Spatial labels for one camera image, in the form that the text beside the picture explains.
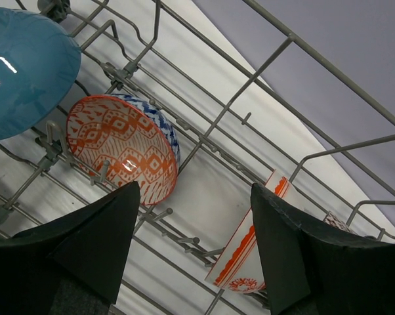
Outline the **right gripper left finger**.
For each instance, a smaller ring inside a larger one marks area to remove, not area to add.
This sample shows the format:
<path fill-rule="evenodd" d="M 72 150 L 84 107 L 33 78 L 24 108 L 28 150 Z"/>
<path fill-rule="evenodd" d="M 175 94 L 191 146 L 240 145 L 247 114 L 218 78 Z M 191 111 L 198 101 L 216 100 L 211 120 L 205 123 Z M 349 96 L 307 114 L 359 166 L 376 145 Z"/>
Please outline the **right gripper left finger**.
<path fill-rule="evenodd" d="M 0 238 L 0 314 L 107 314 L 133 237 L 130 182 L 41 226 Z"/>

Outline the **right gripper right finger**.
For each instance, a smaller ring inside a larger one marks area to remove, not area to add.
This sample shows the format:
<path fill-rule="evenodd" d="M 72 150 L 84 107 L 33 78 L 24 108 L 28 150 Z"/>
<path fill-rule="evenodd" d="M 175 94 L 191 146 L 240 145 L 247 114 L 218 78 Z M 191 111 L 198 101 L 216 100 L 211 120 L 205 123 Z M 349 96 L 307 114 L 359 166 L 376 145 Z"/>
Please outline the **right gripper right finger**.
<path fill-rule="evenodd" d="M 395 243 L 339 230 L 251 188 L 272 314 L 395 314 Z"/>

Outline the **grey patterned bowl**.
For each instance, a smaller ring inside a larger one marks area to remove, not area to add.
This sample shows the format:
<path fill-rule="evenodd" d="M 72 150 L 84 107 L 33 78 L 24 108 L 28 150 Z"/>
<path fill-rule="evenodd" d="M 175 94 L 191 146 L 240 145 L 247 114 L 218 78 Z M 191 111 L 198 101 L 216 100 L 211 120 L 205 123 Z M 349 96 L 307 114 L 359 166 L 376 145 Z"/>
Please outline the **grey patterned bowl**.
<path fill-rule="evenodd" d="M 355 231 L 350 229 L 345 222 L 339 219 L 333 212 L 329 211 L 323 219 L 323 222 L 339 230 L 356 235 Z"/>

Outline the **orange floral bowl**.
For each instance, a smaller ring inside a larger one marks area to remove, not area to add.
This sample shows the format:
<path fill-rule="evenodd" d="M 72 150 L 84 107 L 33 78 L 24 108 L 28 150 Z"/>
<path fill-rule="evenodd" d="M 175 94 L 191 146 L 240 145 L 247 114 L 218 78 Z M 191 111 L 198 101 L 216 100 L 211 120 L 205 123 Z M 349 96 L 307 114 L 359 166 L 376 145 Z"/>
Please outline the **orange floral bowl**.
<path fill-rule="evenodd" d="M 299 193 L 279 170 L 272 171 L 264 185 L 287 203 L 302 207 Z M 246 212 L 205 281 L 236 293 L 254 293 L 265 288 L 251 209 Z"/>

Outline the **red patterned bowl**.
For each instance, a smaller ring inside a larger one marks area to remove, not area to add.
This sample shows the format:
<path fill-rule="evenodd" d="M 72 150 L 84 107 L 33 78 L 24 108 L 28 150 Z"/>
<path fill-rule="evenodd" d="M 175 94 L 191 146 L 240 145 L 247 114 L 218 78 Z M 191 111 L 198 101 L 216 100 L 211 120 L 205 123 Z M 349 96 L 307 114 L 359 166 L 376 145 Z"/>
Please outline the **red patterned bowl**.
<path fill-rule="evenodd" d="M 175 189 L 181 159 L 175 128 L 142 98 L 112 93 L 78 100 L 68 112 L 66 138 L 90 175 L 107 161 L 106 180 L 138 182 L 143 205 L 158 204 Z"/>

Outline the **grey wire dish rack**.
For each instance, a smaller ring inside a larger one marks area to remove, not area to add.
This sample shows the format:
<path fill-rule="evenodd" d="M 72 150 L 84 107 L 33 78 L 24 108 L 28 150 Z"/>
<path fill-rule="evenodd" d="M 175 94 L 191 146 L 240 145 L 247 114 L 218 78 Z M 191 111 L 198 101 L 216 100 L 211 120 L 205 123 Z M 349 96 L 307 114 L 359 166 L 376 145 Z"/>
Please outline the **grey wire dish rack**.
<path fill-rule="evenodd" d="M 62 25 L 83 50 L 68 96 L 32 129 L 0 141 L 0 238 L 39 226 L 110 192 L 102 175 L 58 145 L 70 107 L 87 95 L 145 98 L 173 124 L 181 167 L 175 191 L 143 206 L 111 314 L 267 314 L 264 292 L 205 281 L 249 208 L 250 187 L 274 170 L 304 208 L 357 234 L 395 243 L 395 185 L 353 153 L 372 196 L 323 151 L 339 141 L 273 90 L 193 1 L 71 1 Z"/>

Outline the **plain blue bowl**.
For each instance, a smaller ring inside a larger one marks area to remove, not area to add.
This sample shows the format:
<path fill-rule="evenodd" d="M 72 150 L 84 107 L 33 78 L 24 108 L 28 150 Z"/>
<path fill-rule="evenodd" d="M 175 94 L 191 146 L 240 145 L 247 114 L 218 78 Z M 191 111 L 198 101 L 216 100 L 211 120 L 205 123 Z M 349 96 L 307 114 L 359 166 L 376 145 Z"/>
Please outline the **plain blue bowl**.
<path fill-rule="evenodd" d="M 81 49 L 56 22 L 0 7 L 0 140 L 46 118 L 68 94 Z"/>

